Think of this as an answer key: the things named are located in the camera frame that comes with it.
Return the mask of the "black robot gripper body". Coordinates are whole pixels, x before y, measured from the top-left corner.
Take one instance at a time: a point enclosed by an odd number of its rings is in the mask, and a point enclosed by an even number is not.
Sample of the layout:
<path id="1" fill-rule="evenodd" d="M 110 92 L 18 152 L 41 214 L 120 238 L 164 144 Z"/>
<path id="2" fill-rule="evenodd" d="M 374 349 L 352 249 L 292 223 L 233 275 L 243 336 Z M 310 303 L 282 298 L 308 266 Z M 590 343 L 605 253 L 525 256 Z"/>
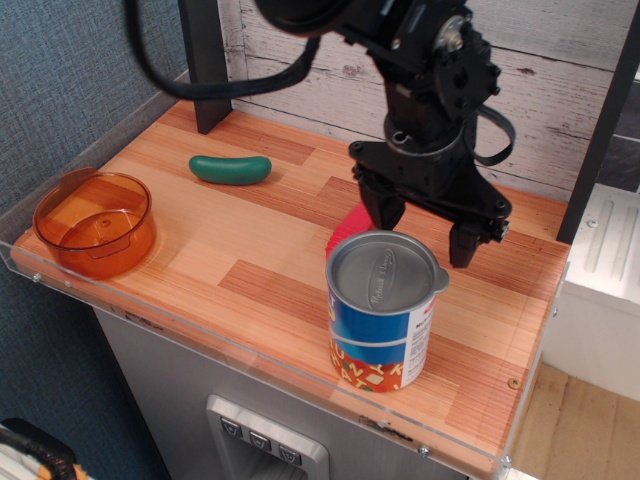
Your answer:
<path id="1" fill-rule="evenodd" d="M 391 185 L 405 203 L 454 224 L 482 220 L 491 231 L 491 241 L 500 242 L 509 231 L 512 207 L 476 168 L 476 133 L 473 119 L 452 138 L 427 144 L 386 120 L 384 141 L 356 141 L 349 146 L 354 177 Z"/>

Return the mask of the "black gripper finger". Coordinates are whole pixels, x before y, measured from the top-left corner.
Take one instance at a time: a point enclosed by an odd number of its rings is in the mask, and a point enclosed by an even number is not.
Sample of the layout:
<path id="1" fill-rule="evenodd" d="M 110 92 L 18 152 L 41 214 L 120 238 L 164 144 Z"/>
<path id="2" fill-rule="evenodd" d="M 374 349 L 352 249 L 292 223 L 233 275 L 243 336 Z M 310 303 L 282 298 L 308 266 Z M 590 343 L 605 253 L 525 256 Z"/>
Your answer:
<path id="1" fill-rule="evenodd" d="M 405 201 L 391 185 L 376 179 L 360 179 L 358 183 L 373 225 L 380 230 L 393 230 L 405 212 Z"/>
<path id="2" fill-rule="evenodd" d="M 449 234 L 451 265 L 454 268 L 467 268 L 479 246 L 491 240 L 491 231 L 482 220 L 456 222 Z"/>

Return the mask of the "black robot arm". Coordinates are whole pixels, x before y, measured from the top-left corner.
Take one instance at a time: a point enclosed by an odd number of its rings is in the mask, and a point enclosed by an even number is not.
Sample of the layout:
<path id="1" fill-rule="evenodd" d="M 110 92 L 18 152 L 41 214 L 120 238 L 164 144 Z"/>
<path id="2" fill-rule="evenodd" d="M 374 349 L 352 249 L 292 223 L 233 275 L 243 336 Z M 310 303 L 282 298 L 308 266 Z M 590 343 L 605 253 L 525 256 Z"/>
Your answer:
<path id="1" fill-rule="evenodd" d="M 452 266 L 467 267 L 479 246 L 501 241 L 510 202 L 479 173 L 511 155 L 476 150 L 480 119 L 509 139 L 512 123 L 487 105 L 499 91 L 491 46 L 462 1 L 261 1 L 274 27 L 316 38 L 329 32 L 363 46 L 383 78 L 384 140 L 349 148 L 361 200 L 373 225 L 391 230 L 407 204 L 449 220 Z"/>

